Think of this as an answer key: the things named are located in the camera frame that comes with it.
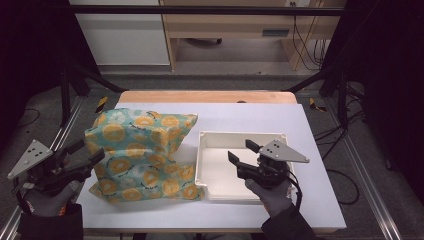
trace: white tray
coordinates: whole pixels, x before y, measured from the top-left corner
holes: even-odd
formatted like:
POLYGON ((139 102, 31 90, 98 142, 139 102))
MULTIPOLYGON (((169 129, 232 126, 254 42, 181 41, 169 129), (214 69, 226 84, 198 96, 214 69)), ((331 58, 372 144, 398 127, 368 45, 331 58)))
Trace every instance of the white tray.
MULTIPOLYGON (((260 204, 259 198, 244 185, 244 179, 237 177, 237 169, 228 160, 228 151, 235 154, 241 162, 258 166, 259 154, 245 147, 250 139, 264 146, 274 139, 287 144, 284 134, 278 133, 199 133, 195 184, 205 190, 206 198, 216 202, 260 204)), ((288 162, 294 173, 293 165, 288 162)))

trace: yellow and black tape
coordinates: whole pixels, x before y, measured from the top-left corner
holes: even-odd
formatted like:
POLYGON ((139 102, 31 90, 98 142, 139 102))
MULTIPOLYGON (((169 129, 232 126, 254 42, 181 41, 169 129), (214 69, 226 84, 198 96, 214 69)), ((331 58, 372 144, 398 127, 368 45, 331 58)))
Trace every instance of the yellow and black tape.
POLYGON ((313 98, 309 98, 309 107, 311 109, 315 109, 315 110, 318 110, 320 112, 327 112, 327 108, 326 107, 318 107, 315 104, 315 100, 313 98))
POLYGON ((106 101, 107 101, 107 97, 102 97, 100 99, 99 105, 97 105, 97 108, 96 108, 96 113, 101 113, 103 111, 106 101))

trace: gray glove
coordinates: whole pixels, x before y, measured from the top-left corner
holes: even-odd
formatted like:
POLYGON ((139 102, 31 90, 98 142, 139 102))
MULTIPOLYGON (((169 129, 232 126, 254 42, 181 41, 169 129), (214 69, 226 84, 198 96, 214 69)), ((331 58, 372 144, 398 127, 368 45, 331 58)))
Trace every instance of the gray glove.
POLYGON ((59 194, 54 197, 45 195, 35 189, 29 190, 24 200, 31 213, 38 217, 55 217, 63 215, 63 210, 68 200, 75 195, 79 182, 70 182, 59 194))
POLYGON ((290 187, 288 180, 270 190, 261 187, 252 179, 246 179, 244 183, 249 190, 259 197, 271 218, 287 210, 292 204, 292 199, 287 197, 290 187))

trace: patterned bag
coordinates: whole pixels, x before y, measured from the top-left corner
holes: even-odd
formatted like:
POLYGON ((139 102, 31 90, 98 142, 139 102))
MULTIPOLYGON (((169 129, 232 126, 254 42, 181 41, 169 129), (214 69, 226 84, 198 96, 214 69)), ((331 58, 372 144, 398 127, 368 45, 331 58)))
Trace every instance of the patterned bag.
POLYGON ((171 154, 197 122, 197 115, 114 109, 103 112, 85 131, 90 153, 103 148, 90 192, 109 202, 155 198, 202 199, 195 167, 180 166, 171 154))

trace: white table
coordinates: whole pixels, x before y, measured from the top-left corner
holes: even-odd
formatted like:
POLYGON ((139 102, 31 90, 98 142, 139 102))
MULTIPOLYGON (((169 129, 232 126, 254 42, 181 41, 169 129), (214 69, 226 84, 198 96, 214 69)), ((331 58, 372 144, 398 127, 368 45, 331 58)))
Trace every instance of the white table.
MULTIPOLYGON (((302 215, 316 233, 346 228, 302 105, 119 102, 116 108, 198 114, 196 125, 174 154, 176 161, 182 163, 196 162, 200 131, 286 134, 289 146, 310 159, 308 164, 294 163, 303 192, 302 215)), ((262 205, 224 204, 207 199, 156 199, 112 204, 88 192, 96 181, 93 172, 77 200, 83 207, 86 230, 117 233, 260 232, 262 223, 268 218, 262 205)))

